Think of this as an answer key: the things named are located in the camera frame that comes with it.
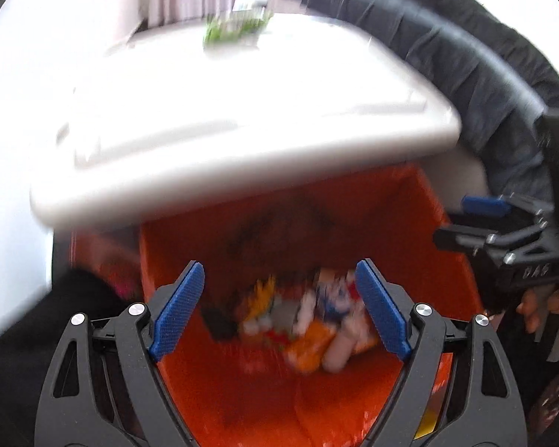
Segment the person's right hand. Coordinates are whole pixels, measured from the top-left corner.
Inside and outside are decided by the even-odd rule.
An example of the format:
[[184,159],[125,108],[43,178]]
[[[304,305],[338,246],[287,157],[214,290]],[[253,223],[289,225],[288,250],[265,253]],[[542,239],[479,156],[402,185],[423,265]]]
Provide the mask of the person's right hand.
[[[547,310],[550,314],[559,314],[559,289],[547,299]],[[534,333],[541,323],[540,313],[538,312],[538,300],[533,289],[528,289],[523,294],[520,305],[516,311],[523,316],[525,327],[528,333]]]

